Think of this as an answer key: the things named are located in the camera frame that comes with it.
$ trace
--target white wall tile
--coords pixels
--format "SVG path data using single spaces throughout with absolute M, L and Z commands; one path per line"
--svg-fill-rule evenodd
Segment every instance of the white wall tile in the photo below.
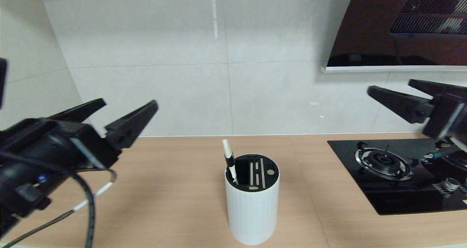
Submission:
M 222 0 L 44 0 L 69 67 L 227 62 Z
M 42 0 L 0 0 L 7 82 L 67 68 Z
M 327 60 L 350 0 L 224 0 L 228 61 Z
M 387 79 L 387 85 L 381 86 L 397 92 L 402 92 L 418 97 L 432 98 L 426 93 L 420 92 L 407 83 L 410 79 L 442 82 L 443 76 L 450 74 L 446 72 L 391 72 Z M 410 124 L 387 107 L 380 105 L 378 108 L 377 120 L 373 127 L 373 132 L 408 132 L 421 131 L 425 125 Z
M 97 130 L 155 99 L 159 111 L 143 136 L 231 135 L 227 65 L 71 69 L 83 101 L 103 97 Z
M 443 83 L 467 87 L 467 72 L 445 72 Z
M 377 102 L 366 90 L 387 73 L 323 74 L 319 62 L 229 65 L 233 132 L 369 132 Z
M 68 69 L 9 82 L 1 110 L 0 128 L 24 118 L 48 117 L 81 104 Z

